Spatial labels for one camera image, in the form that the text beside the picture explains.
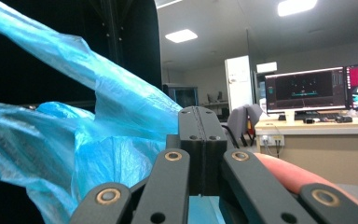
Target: ceiling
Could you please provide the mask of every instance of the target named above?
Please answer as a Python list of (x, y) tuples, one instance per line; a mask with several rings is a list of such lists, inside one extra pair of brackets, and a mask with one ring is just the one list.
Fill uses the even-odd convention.
[[(283, 18), (279, 2), (183, 0), (160, 8), (163, 69), (186, 72), (242, 55), (263, 60), (358, 42), (358, 0), (319, 0), (311, 11)], [(199, 38), (179, 44), (165, 38), (183, 29)]]

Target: ceiling light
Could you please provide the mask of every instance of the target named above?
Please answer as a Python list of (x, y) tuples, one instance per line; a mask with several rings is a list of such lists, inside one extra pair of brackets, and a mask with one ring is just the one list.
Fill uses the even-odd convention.
[(162, 7), (167, 7), (177, 2), (181, 2), (182, 0), (155, 0), (157, 9)]
[(310, 10), (315, 7), (317, 0), (286, 0), (278, 5), (280, 17)]
[(182, 30), (182, 31), (178, 31), (172, 34), (168, 34), (165, 35), (165, 38), (175, 42), (175, 43), (180, 43), (180, 42), (184, 42), (187, 40), (191, 40), (191, 39), (195, 39), (198, 36), (196, 34), (194, 34), (192, 31), (190, 30)]

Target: power outlet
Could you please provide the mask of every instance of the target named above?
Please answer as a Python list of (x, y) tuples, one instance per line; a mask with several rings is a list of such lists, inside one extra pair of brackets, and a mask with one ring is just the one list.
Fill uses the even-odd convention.
[(260, 141), (260, 146), (264, 146), (267, 141), (267, 146), (284, 146), (284, 136), (282, 134), (273, 134), (273, 135), (261, 135), (258, 136)]

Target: black chair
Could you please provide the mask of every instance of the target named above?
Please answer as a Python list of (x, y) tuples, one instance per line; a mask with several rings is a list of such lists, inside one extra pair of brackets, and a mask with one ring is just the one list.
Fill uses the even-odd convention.
[(253, 143), (255, 142), (255, 125), (257, 124), (257, 122), (260, 120), (260, 116), (261, 114), (263, 114), (263, 110), (261, 109), (260, 105), (258, 104), (254, 104), (254, 105), (249, 105), (246, 107), (247, 110), (247, 114), (249, 116), (249, 120), (251, 121), (251, 127), (253, 132), (253, 136), (251, 137), (251, 146), (253, 145)]
[(246, 108), (240, 106), (232, 110), (231, 114), (228, 116), (227, 122), (220, 123), (224, 128), (225, 133), (230, 136), (231, 142), (236, 148), (240, 148), (237, 140), (240, 138), (245, 147), (248, 144), (243, 137), (244, 133), (247, 133), (247, 121), (248, 115)]

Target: blue plastic bag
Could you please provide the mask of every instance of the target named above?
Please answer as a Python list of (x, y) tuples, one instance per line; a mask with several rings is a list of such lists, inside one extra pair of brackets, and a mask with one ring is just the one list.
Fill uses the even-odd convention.
[[(0, 34), (97, 96), (95, 115), (58, 102), (36, 111), (0, 104), (0, 179), (25, 187), (46, 223), (67, 223), (102, 183), (131, 187), (149, 175), (166, 135), (177, 133), (179, 105), (81, 37), (59, 34), (2, 3)], [(190, 223), (218, 222), (216, 198), (190, 201)]]

